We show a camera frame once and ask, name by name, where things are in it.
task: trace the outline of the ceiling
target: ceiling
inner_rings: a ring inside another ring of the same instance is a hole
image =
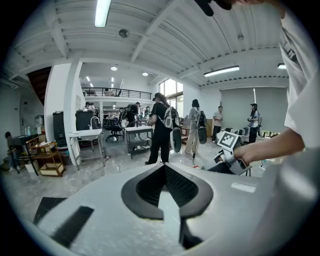
[[[213,1],[207,17],[194,0],[113,0],[107,25],[94,26],[96,0],[49,0],[25,23],[5,63],[12,81],[78,53],[85,63],[125,65],[199,88],[237,79],[288,82],[278,47],[280,17],[268,4]],[[127,29],[128,38],[119,36]],[[204,77],[238,65],[239,71]]]

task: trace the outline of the black t-shirt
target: black t-shirt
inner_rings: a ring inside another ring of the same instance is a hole
[[[137,105],[131,105],[131,111],[128,113],[128,121],[129,123],[135,120],[135,115],[138,114],[138,107]]]
[[[151,111],[151,117],[153,115],[157,115],[163,120],[166,114],[166,110],[167,110],[167,107],[164,106],[162,103],[158,102],[153,105],[153,108]],[[170,136],[170,132],[171,132],[171,129],[165,127],[164,123],[159,118],[157,118],[155,123],[155,128],[154,128],[154,135],[156,136],[161,135],[162,137],[167,138]]]

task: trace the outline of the khaki pants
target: khaki pants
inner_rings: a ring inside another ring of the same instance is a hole
[[[198,153],[199,144],[200,142],[198,140],[197,130],[190,130],[190,134],[188,137],[188,141],[186,142],[184,152],[191,153],[191,154]]]

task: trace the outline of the staircase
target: staircase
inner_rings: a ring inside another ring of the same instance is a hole
[[[35,94],[43,105],[45,105],[46,88],[50,71],[51,66],[27,74]]]

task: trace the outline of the black pants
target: black pants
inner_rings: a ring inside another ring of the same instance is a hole
[[[257,138],[258,127],[251,127],[249,134],[249,143],[255,143]]]
[[[148,164],[155,164],[158,160],[159,149],[161,148],[162,162],[169,162],[169,142],[170,136],[162,137],[159,134],[154,134],[152,137],[151,154]]]
[[[221,126],[213,127],[212,141],[215,141],[217,139],[217,134],[220,133],[220,131],[221,131]]]

